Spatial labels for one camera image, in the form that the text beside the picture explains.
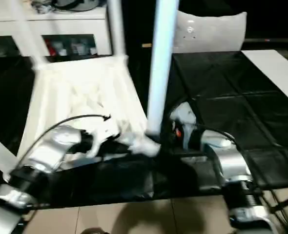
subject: white strip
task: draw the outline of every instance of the white strip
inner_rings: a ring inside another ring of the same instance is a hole
[[[288,60],[275,50],[242,51],[288,97]]]
[[[156,6],[147,111],[147,132],[155,135],[160,133],[164,116],[178,6],[179,0],[158,0]]]
[[[0,142],[0,171],[8,174],[14,169],[18,159]]]

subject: white cabinet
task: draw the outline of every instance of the white cabinet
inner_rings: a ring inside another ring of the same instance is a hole
[[[19,32],[6,1],[0,0],[0,36],[11,36],[21,55],[30,56],[31,52],[25,46],[26,38]],[[98,54],[112,54],[106,5],[86,12],[52,12],[39,15],[27,3],[24,3],[24,12],[34,34],[33,39],[44,56],[50,55],[43,39],[46,35],[89,35],[89,38],[93,35]]]
[[[45,56],[50,54],[42,37],[44,35],[93,35],[98,54],[111,54],[108,27],[105,20],[37,20],[29,21],[29,25]]]

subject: white pole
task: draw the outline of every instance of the white pole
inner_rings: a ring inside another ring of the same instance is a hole
[[[171,64],[179,0],[158,0],[156,5],[152,64],[148,96],[147,132],[159,135]]]
[[[114,55],[125,55],[121,0],[108,0],[108,8]]]
[[[10,173],[18,163],[18,159],[0,142],[0,171]]]
[[[33,62],[33,66],[36,69],[39,66],[42,66],[46,63],[45,58],[41,55],[40,50],[35,43],[35,37],[32,34],[32,31],[28,25],[28,22],[25,18],[25,12],[23,10],[22,1],[21,0],[8,0],[9,7],[13,13],[16,26],[18,27],[21,36],[24,38],[26,46],[29,48],[31,52],[31,59]]]

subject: light blue pole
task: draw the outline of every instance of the light blue pole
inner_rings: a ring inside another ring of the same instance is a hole
[[[165,108],[168,76],[179,0],[158,0],[150,71],[147,132],[159,135]]]

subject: white tabletop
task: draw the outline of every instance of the white tabletop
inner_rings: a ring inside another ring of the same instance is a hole
[[[288,97],[288,60],[275,50],[247,50],[244,55]]]

